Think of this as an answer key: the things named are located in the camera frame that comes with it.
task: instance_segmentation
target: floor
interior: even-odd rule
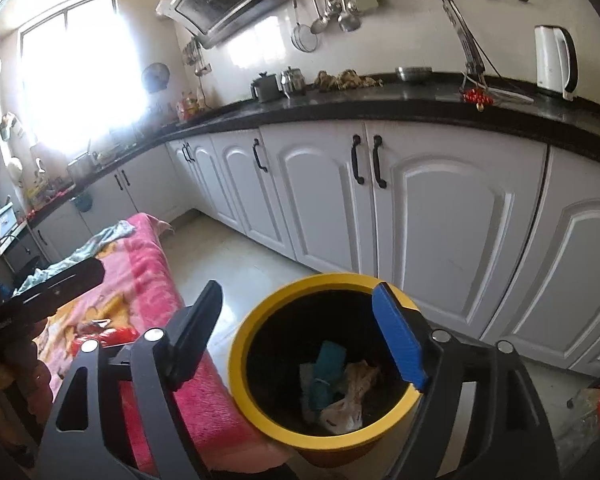
[[[224,224],[200,215],[176,227],[163,238],[162,246],[173,279],[187,304],[192,304],[208,280],[222,285],[224,305],[208,350],[225,384],[227,359],[235,333],[247,314],[261,300],[289,282],[314,271],[253,242]],[[554,436],[566,420],[566,401],[586,386],[590,378],[535,362],[526,362],[549,419]],[[468,427],[473,388],[462,391],[454,432],[440,474],[456,468]],[[318,469],[295,455],[289,464],[301,480],[379,480],[393,463],[408,434],[405,418],[366,456],[336,470]]]

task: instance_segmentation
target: metal bowl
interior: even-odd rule
[[[430,66],[399,66],[395,74],[405,83],[424,83],[433,74],[433,69]]]

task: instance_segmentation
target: black countertop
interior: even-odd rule
[[[600,162],[600,106],[577,99],[538,93],[534,86],[515,82],[533,103],[496,100],[479,112],[465,103],[458,91],[458,75],[436,75],[423,85],[388,83],[380,88],[344,92],[310,91],[306,96],[284,96],[266,104],[254,101],[232,103],[194,118],[189,123],[163,128],[153,139],[136,146],[112,164],[102,168],[80,186],[43,207],[29,223],[35,226],[52,211],[140,153],[170,140],[257,128],[263,124],[317,120],[392,120],[455,124],[545,142]],[[507,90],[503,84],[494,84]]]

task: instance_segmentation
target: backsplash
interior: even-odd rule
[[[535,25],[566,27],[578,54],[577,94],[600,103],[600,18],[588,0],[455,1],[500,73],[512,78],[536,81]],[[311,0],[299,0],[298,13],[306,25],[316,18]],[[379,73],[391,72],[395,66],[423,65],[441,72],[464,70],[462,48],[440,0],[382,0],[382,7],[363,16],[362,27],[355,32],[341,32],[337,23],[331,23],[320,35],[318,49],[310,54],[293,47],[290,36],[295,24],[289,2],[225,43],[203,51],[213,69],[202,79],[209,103],[218,106],[249,98],[250,83],[258,72],[279,74],[289,65],[300,68],[308,82],[320,70]],[[179,25],[176,28],[184,47],[189,35]]]

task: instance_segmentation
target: white cabinet door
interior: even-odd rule
[[[93,205],[86,213],[80,213],[92,234],[126,220],[137,213],[131,197],[122,184],[117,171],[103,176],[87,188]]]
[[[186,200],[189,203],[190,207],[188,208],[195,208],[207,215],[211,215],[208,199],[200,186],[198,173],[194,170],[191,159],[187,155],[185,141],[172,140],[168,143],[167,147],[171,161],[176,168],[176,174],[180,181],[180,189],[186,195]]]
[[[245,234],[296,259],[260,132],[242,130],[213,134],[211,141]],[[258,167],[254,149],[262,168]]]
[[[33,232],[52,263],[70,256],[91,238],[87,225],[70,202],[53,211]]]
[[[119,171],[139,212],[171,222],[187,210],[187,195],[164,145],[136,156]]]
[[[296,259],[321,272],[376,274],[376,231],[362,122],[260,128]],[[352,148],[359,176],[354,179]]]
[[[471,128],[369,122],[379,277],[433,323],[480,337],[522,253],[546,146]]]
[[[600,371],[600,164],[551,148],[536,223],[482,339],[501,338],[532,359]]]
[[[187,153],[189,153],[192,160],[193,170],[210,203],[211,214],[207,211],[203,212],[243,233],[242,223],[222,177],[222,171],[210,136],[189,137],[186,139],[186,145],[188,148]]]

